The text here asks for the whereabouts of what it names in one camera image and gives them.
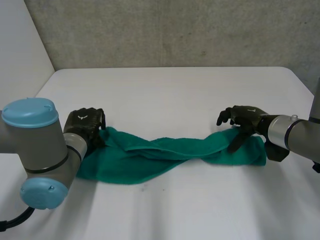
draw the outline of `white wall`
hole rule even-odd
[[[0,0],[0,110],[34,97],[54,73],[23,0]]]

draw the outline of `light blue cap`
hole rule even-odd
[[[20,189],[25,204],[34,209],[55,209],[65,199],[68,188],[59,181],[48,177],[27,179]]]
[[[2,111],[3,121],[18,128],[41,128],[55,123],[58,118],[54,103],[39,97],[14,101]]]

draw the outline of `logo on robotic hand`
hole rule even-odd
[[[86,117],[88,117],[88,115],[87,115],[87,116],[78,116],[78,118],[79,118],[80,120],[85,119]]]

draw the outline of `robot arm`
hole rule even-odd
[[[282,161],[292,151],[314,161],[313,169],[320,173],[320,84],[313,99],[309,120],[297,115],[269,115],[253,106],[234,106],[222,111],[217,125],[226,123],[240,125],[239,135],[228,147],[235,152],[252,134],[266,138],[265,150],[268,158]]]
[[[0,153],[18,154],[27,174],[22,200],[34,209],[58,207],[85,155],[104,146],[102,109],[71,112],[63,131],[55,105],[45,98],[15,101],[0,113]]]
[[[320,164],[320,83],[309,120],[280,115],[271,122],[267,135],[272,143]]]

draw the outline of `black cable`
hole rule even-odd
[[[17,216],[15,219],[10,221],[0,221],[0,232],[4,232],[7,229],[22,224],[25,220],[30,218],[34,211],[35,209],[29,206],[20,216]]]

